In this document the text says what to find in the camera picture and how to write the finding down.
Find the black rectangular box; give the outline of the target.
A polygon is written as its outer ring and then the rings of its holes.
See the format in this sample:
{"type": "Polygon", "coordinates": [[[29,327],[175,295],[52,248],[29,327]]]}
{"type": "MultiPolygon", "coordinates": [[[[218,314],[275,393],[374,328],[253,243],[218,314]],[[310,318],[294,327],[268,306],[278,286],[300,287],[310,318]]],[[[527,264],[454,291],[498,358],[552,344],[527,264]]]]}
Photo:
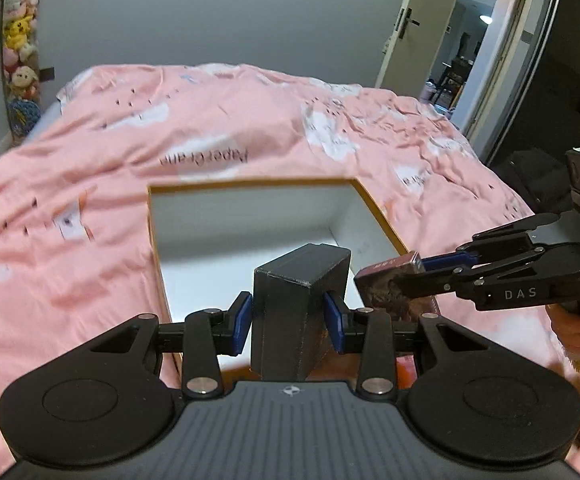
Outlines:
{"type": "Polygon", "coordinates": [[[254,272],[251,367],[264,380],[303,382],[331,347],[326,294],[346,292],[351,251],[306,244],[254,272]]]}

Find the dark clothing pile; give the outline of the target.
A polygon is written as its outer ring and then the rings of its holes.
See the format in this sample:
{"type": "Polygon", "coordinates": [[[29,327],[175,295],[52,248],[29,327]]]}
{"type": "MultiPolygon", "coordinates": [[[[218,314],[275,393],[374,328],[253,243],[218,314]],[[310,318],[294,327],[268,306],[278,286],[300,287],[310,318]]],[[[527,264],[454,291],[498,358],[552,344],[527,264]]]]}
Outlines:
{"type": "Polygon", "coordinates": [[[535,214],[562,214],[573,207],[566,166],[538,148],[513,152],[492,170],[535,214]]]}

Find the pink printed bed quilt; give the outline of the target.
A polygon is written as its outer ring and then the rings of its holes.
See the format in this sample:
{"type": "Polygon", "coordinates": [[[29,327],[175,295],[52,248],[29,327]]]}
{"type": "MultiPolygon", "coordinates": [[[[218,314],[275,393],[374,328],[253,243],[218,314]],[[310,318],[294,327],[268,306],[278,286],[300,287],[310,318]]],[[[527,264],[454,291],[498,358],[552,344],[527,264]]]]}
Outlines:
{"type": "MultiPolygon", "coordinates": [[[[424,256],[530,215],[445,117],[390,91],[249,65],[101,65],[58,97],[60,116],[0,158],[0,395],[160,311],[150,185],[355,179],[424,256]]],[[[0,474],[12,462],[0,434],[0,474]]]]}

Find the dark illustrated card box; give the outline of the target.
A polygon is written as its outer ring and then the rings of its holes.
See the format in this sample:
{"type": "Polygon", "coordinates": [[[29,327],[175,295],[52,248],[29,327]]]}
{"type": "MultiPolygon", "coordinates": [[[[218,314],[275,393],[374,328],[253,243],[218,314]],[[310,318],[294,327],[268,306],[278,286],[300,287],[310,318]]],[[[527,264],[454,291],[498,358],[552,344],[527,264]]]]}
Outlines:
{"type": "Polygon", "coordinates": [[[434,296],[407,297],[401,291],[401,281],[422,273],[422,260],[417,252],[371,264],[354,278],[357,292],[366,308],[384,309],[396,321],[416,322],[422,315],[439,314],[434,296]]]}

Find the orange cardboard box white inside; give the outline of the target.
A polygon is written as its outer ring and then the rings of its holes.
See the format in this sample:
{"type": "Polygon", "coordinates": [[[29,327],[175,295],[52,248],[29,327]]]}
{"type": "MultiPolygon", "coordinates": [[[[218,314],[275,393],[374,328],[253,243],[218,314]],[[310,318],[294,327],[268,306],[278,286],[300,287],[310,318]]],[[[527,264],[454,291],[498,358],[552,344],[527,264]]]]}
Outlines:
{"type": "MultiPolygon", "coordinates": [[[[161,294],[171,323],[206,308],[228,310],[254,295],[254,272],[306,244],[351,251],[343,301],[365,308],[355,275],[406,253],[369,192],[347,179],[249,180],[155,186],[149,229],[161,294]]],[[[221,377],[254,373],[252,323],[240,356],[219,356],[221,377]]]]}

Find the hanging plush toy organizer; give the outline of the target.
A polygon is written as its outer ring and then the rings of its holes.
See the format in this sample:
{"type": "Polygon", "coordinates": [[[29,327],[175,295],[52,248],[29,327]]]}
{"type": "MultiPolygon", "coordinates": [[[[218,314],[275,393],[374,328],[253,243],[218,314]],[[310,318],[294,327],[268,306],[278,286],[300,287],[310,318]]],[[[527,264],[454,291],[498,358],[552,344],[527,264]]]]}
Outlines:
{"type": "Polygon", "coordinates": [[[2,0],[2,88],[12,144],[40,120],[37,18],[40,0],[2,0]]]}

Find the white bedroom door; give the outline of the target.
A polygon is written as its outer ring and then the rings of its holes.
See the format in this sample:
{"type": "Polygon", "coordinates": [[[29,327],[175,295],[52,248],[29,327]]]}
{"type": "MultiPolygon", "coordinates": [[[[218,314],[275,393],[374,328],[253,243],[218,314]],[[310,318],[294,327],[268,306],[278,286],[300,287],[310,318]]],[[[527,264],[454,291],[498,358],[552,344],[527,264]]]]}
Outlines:
{"type": "Polygon", "coordinates": [[[423,90],[456,0],[403,0],[379,70],[378,88],[416,98],[423,90]]]}

